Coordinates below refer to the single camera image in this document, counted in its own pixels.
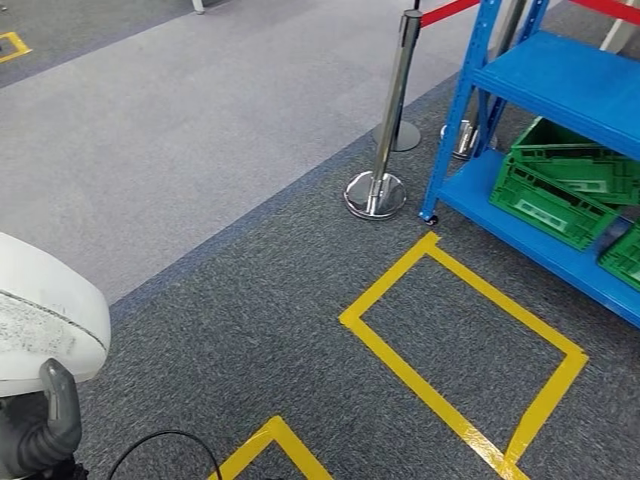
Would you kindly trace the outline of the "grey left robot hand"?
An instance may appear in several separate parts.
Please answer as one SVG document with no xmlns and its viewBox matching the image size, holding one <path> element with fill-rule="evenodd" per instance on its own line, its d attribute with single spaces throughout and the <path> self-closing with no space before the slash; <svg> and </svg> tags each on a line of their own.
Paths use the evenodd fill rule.
<svg viewBox="0 0 640 480">
<path fill-rule="evenodd" d="M 1 400 L 1 476 L 22 478 L 54 467 L 79 445 L 82 420 L 75 381 L 55 359 L 39 369 L 44 390 Z"/>
</svg>

